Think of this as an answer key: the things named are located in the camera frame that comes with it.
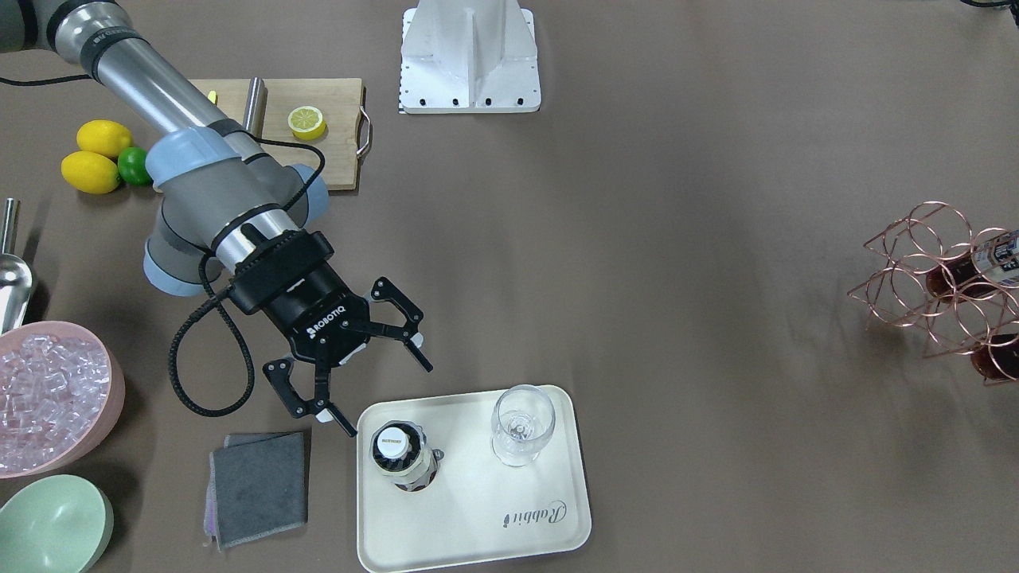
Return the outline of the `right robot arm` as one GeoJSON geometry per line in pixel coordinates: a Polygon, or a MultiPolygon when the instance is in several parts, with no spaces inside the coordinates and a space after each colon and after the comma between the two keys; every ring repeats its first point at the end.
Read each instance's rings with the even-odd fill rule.
{"type": "Polygon", "coordinates": [[[265,138],[245,131],[208,101],[146,42],[114,1],[4,1],[2,51],[55,52],[127,102],[162,138],[150,148],[146,171],[163,195],[143,270],[153,287],[206,300],[171,341],[168,373],[175,395],[194,413],[219,417],[247,402],[255,384],[252,357],[236,323],[248,383],[232,405],[194,403],[178,373],[183,337],[230,300],[244,314],[264,313],[290,352],[263,367],[294,418],[335,421],[357,429],[330,398],[330,377],[372,338],[399,341],[426,371],[423,312],[386,277],[365,296],[329,265],[334,248],[306,224],[328,201],[320,168],[281,166],[265,138]]]}

